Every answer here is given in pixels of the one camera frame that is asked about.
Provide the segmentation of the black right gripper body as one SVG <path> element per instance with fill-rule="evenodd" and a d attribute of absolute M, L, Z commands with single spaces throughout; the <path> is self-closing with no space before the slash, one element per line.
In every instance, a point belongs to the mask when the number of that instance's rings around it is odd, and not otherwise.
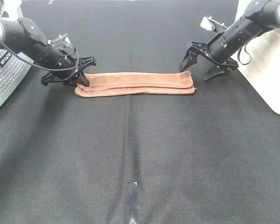
<path fill-rule="evenodd" d="M 214 66 L 219 66 L 224 69 L 226 74 L 229 74 L 231 70 L 236 70 L 238 68 L 237 61 L 225 54 L 224 51 L 212 51 L 210 44 L 192 42 L 188 50 L 206 58 L 214 64 Z"/>

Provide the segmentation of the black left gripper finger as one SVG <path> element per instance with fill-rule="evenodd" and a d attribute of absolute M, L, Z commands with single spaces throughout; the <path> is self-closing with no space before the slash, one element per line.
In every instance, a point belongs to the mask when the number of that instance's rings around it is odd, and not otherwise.
<path fill-rule="evenodd" d="M 76 79 L 76 84 L 81 84 L 85 87 L 89 87 L 89 80 L 87 79 L 87 77 L 85 76 L 85 74 L 83 72 L 80 72 L 78 74 L 78 77 Z"/>

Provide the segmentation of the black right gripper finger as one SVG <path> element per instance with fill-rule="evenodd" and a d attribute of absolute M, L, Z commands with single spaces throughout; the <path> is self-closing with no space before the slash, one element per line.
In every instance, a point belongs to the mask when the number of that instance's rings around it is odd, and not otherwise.
<path fill-rule="evenodd" d="M 181 64 L 179 65 L 179 71 L 184 72 L 186 71 L 190 66 L 198 63 L 197 60 L 198 54 L 195 52 L 192 52 L 190 50 L 186 51 L 185 57 Z"/>
<path fill-rule="evenodd" d="M 213 66 L 204 74 L 204 81 L 208 81 L 217 77 L 225 76 L 226 72 L 219 66 Z"/>

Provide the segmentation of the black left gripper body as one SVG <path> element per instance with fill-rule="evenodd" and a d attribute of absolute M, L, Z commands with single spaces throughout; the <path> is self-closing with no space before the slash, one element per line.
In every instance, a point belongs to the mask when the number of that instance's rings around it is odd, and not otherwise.
<path fill-rule="evenodd" d="M 77 86 L 76 79 L 80 72 L 89 66 L 96 65 L 93 56 L 80 57 L 77 49 L 71 47 L 62 49 L 48 44 L 49 51 L 44 54 L 40 65 L 49 69 L 49 73 L 41 78 L 41 84 L 62 83 L 65 86 Z"/>

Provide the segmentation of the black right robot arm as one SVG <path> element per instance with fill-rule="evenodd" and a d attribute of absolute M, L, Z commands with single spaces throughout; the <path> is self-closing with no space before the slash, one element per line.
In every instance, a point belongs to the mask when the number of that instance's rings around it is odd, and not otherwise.
<path fill-rule="evenodd" d="M 253 0 L 233 24 L 207 43 L 191 42 L 179 71 L 184 72 L 202 56 L 213 64 L 205 73 L 205 81 L 226 76 L 238 68 L 238 62 L 231 58 L 233 54 L 240 54 L 252 39 L 275 28 L 280 28 L 280 0 Z"/>

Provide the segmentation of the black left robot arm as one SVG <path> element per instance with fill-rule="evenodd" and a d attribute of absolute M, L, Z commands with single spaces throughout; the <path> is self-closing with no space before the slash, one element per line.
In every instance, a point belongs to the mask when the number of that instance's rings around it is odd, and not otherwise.
<path fill-rule="evenodd" d="M 83 70 L 95 66 L 93 56 L 80 57 L 77 49 L 70 43 L 68 35 L 60 35 L 48 40 L 39 27 L 28 18 L 12 20 L 0 17 L 0 49 L 5 49 L 15 57 L 25 54 L 33 60 L 32 66 L 48 73 L 41 83 L 62 83 L 65 86 L 89 86 Z"/>

